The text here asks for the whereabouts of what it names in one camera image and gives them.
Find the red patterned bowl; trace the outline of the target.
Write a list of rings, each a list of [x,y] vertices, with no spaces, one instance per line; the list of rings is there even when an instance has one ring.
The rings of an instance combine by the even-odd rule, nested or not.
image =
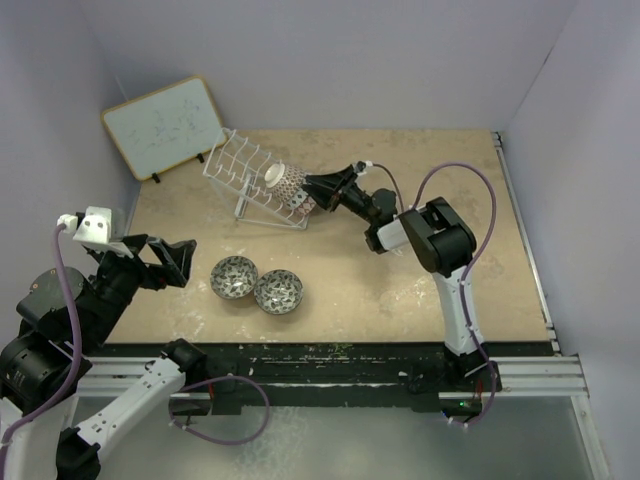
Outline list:
[[[311,211],[315,208],[316,202],[311,196],[307,196],[295,209],[294,211],[301,215],[306,216],[311,213]]]

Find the brown patterned bowl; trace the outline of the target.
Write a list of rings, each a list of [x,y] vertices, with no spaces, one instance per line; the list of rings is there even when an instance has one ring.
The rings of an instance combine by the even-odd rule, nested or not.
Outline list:
[[[306,172],[298,166],[276,163],[264,174],[266,188],[281,202],[287,202],[299,190]]]

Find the grey leaf bowl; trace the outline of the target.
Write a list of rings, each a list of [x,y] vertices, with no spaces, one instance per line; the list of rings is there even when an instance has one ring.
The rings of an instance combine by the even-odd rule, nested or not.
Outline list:
[[[294,311],[304,296],[304,286],[293,272],[271,270],[262,275],[254,288],[258,306],[272,315],[285,315]]]
[[[220,260],[210,274],[210,286],[220,298],[235,300],[253,292],[258,281],[258,269],[244,256],[229,256]]]

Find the white wire dish rack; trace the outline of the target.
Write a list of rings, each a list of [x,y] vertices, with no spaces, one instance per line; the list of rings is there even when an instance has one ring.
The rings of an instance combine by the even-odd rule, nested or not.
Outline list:
[[[235,220],[305,230],[308,215],[290,209],[267,188],[265,174],[279,162],[236,130],[222,128],[204,163],[203,176]]]

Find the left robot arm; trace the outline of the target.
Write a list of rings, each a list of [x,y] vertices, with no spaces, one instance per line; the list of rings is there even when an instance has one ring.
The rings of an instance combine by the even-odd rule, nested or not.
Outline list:
[[[197,243],[169,244],[147,234],[95,238],[75,233],[98,263],[85,278],[64,265],[55,244],[53,269],[17,305],[20,334],[1,352],[1,476],[4,479],[94,479],[107,448],[153,407],[206,378],[206,355],[184,339],[168,343],[150,372],[100,414],[94,426],[70,427],[79,380],[140,289],[183,288]]]

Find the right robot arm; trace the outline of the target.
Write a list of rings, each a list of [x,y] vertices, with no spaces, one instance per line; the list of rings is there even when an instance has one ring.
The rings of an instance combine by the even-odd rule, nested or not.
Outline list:
[[[381,188],[368,194],[358,185],[363,162],[339,172],[308,175],[302,189],[319,207],[332,212],[343,206],[369,224],[365,239],[371,251],[382,254],[406,244],[421,267],[435,281],[445,326],[445,380],[456,391],[467,391],[486,368],[495,368],[472,302],[470,270],[477,242],[471,229],[442,197],[401,212],[399,196]]]

